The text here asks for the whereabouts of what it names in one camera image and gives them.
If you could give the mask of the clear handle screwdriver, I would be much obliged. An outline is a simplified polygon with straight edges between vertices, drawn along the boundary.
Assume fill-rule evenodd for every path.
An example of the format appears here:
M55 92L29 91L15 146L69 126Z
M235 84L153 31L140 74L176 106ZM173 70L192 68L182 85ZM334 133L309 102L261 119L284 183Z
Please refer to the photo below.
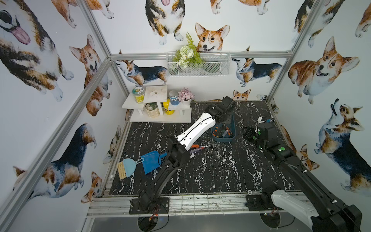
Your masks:
M230 135L231 135L231 132L230 132L229 128L226 128L226 130L222 134L222 138L230 137Z

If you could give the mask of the red purple clear screwdriver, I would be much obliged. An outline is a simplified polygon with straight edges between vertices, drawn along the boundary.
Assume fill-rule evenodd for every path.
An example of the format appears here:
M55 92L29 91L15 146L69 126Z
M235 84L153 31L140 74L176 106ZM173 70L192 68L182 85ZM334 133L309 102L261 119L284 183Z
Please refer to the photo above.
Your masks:
M205 148L209 148L209 147L199 147L199 148L194 148L192 150L190 150L190 154L193 154L193 153L196 153L196 152L199 152L199 151L202 151L204 150Z

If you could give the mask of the orange short screwdriver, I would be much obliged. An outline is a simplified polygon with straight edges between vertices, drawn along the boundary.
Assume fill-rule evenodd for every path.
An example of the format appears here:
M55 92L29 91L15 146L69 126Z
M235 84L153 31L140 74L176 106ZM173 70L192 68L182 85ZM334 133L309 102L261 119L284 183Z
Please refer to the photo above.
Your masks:
M192 145L191 148L208 148L208 146Z

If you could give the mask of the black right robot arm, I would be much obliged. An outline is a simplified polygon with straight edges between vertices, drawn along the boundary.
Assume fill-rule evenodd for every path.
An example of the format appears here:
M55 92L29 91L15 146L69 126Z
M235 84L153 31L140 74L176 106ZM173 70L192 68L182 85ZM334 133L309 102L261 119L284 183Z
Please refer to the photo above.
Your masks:
M277 140L278 131L272 122L245 127L242 136L281 170L285 170L310 201L310 205L289 196L284 190L270 192L271 202L308 226L313 232L359 232L361 211L348 206L330 192L285 143Z

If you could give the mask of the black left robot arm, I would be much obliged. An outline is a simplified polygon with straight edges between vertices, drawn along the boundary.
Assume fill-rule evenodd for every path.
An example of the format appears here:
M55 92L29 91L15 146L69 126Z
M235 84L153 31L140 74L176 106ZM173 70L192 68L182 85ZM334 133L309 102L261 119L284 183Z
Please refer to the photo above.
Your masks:
M158 199L168 181L176 171L189 161L191 146L206 131L217 123L227 120L236 106L236 102L226 96L221 102L207 106L201 116L185 132L177 137L170 137L167 156L161 164L161 169L152 182L139 193L139 203L145 211L150 211L157 205Z

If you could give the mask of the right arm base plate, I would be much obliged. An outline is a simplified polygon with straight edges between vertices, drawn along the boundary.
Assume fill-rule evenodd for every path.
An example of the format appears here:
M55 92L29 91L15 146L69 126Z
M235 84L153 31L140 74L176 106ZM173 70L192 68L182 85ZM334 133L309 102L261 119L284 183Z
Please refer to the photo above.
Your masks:
M250 211L273 210L275 208L271 197L266 193L246 195L245 206L248 207Z

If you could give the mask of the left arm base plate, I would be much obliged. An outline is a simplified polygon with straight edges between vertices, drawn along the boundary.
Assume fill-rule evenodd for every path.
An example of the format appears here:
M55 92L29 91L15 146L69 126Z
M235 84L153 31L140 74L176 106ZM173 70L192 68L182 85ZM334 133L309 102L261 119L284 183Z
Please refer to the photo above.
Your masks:
M140 198L135 198L130 201L130 215L144 214L167 214L169 212L170 198L160 197L155 201L143 203Z

